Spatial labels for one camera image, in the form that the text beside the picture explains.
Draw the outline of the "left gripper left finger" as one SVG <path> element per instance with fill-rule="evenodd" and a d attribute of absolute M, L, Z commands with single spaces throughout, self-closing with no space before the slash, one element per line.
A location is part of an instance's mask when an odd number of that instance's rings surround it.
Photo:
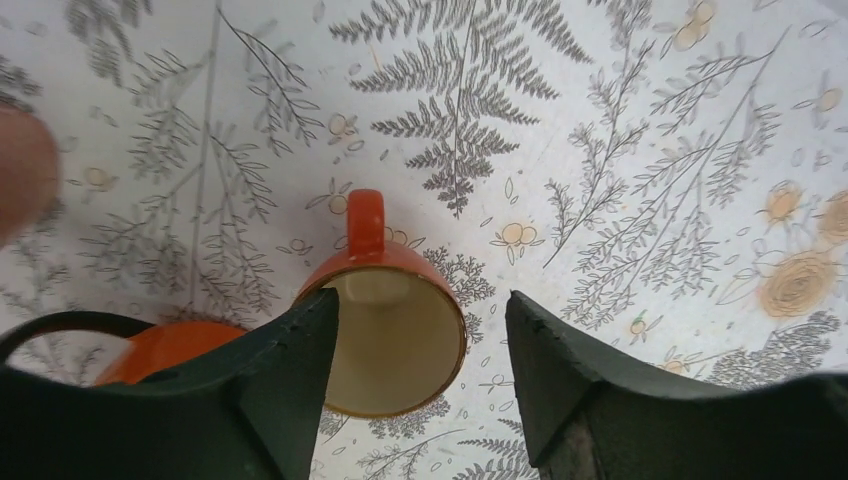
<path fill-rule="evenodd" d="M 5 479 L 306 479 L 338 332 L 319 290 L 278 318 L 129 385 L 1 368 Z"/>

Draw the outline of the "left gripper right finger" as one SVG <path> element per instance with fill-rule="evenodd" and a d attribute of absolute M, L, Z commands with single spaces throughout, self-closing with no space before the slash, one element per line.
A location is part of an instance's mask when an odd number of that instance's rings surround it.
<path fill-rule="evenodd" d="M 505 309 L 529 463 L 544 479 L 843 479 L 847 378 L 736 390 L 660 369 L 520 291 Z"/>

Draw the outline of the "orange mug black rim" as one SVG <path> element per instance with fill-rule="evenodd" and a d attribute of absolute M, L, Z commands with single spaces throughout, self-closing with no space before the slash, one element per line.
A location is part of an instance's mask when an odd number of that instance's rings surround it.
<path fill-rule="evenodd" d="M 64 311 L 27 321 L 4 333 L 1 359 L 6 360 L 32 338 L 60 331 L 96 332 L 130 342 L 128 349 L 97 378 L 97 386 L 139 383 L 152 374 L 206 354 L 247 333 L 243 328 L 211 320 L 153 324 L 113 313 Z"/>

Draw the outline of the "small red-orange mug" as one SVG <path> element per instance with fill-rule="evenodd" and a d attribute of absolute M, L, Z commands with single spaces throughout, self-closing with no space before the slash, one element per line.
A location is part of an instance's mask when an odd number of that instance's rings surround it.
<path fill-rule="evenodd" d="M 462 309 L 428 260 L 387 239 L 379 191 L 351 192 L 346 227 L 346 247 L 312 273 L 296 298 L 329 288 L 339 298 L 325 406 L 359 418 L 418 410 L 461 369 L 468 344 Z"/>

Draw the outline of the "salmon pink floral mug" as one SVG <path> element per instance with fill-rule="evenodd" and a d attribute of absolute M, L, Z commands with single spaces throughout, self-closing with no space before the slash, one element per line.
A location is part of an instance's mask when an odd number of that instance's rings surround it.
<path fill-rule="evenodd" d="M 43 121 L 1 105 L 1 245 L 42 218 L 59 195 L 60 156 Z"/>

